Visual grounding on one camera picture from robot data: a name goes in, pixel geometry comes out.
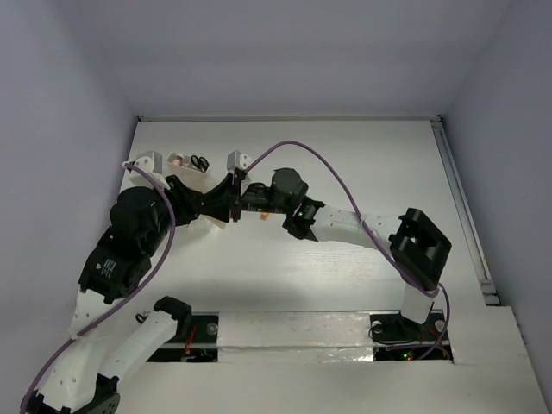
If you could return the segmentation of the black handled scissors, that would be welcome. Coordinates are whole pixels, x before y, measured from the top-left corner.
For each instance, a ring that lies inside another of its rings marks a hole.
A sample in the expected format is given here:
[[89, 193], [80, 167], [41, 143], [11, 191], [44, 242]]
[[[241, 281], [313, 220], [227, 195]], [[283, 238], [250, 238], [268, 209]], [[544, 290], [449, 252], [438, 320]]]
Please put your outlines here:
[[192, 155], [191, 164], [202, 173], [206, 173], [210, 167], [209, 161], [203, 156]]

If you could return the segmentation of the pink white stapler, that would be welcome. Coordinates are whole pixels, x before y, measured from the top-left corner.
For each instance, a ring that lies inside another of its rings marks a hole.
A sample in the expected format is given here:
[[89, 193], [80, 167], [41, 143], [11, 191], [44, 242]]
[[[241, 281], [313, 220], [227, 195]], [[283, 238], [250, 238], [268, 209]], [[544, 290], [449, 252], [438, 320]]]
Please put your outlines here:
[[177, 154], [172, 160], [172, 164], [175, 166], [185, 166], [184, 157]]

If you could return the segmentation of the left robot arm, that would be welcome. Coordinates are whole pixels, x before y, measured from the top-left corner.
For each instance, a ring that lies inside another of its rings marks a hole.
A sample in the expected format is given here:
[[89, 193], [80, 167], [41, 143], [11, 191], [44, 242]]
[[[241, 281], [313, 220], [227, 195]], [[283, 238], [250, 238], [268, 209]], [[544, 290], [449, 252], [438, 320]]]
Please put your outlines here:
[[113, 353], [115, 314], [160, 270], [152, 257], [176, 228], [199, 217], [203, 194], [171, 175], [164, 185], [122, 191], [110, 211], [110, 226], [85, 262], [69, 337], [37, 373], [22, 399], [22, 413], [113, 413], [121, 391], [164, 343], [189, 336], [191, 306], [165, 296], [141, 326]]

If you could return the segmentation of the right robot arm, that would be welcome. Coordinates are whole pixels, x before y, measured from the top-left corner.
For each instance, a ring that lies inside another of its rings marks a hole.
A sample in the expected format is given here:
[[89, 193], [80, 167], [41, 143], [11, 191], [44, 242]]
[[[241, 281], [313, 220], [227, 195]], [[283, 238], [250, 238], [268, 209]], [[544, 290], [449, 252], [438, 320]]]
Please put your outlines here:
[[273, 172], [269, 185], [247, 184], [243, 171], [202, 197], [201, 212], [221, 222], [238, 221], [243, 212], [281, 214], [283, 228], [299, 240], [342, 242], [382, 253], [405, 282], [397, 317], [398, 331], [416, 338], [429, 326], [452, 243], [419, 209], [400, 216], [363, 215], [308, 197], [309, 186], [292, 168]]

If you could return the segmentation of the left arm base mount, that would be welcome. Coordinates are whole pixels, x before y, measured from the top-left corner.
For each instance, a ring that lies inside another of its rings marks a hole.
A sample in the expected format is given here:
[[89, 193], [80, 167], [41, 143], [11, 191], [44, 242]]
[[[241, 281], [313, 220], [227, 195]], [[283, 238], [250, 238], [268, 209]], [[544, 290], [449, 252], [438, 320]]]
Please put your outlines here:
[[194, 314], [185, 336], [175, 336], [156, 350], [148, 362], [205, 363], [218, 361], [219, 315]]

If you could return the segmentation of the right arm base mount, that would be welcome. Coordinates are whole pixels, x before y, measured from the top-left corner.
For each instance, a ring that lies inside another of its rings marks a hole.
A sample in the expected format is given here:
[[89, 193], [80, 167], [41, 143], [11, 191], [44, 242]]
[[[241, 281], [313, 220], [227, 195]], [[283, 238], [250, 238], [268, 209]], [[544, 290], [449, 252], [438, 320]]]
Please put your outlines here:
[[424, 324], [397, 312], [370, 316], [368, 336], [375, 361], [453, 361], [449, 334], [443, 333], [447, 315], [433, 310]]

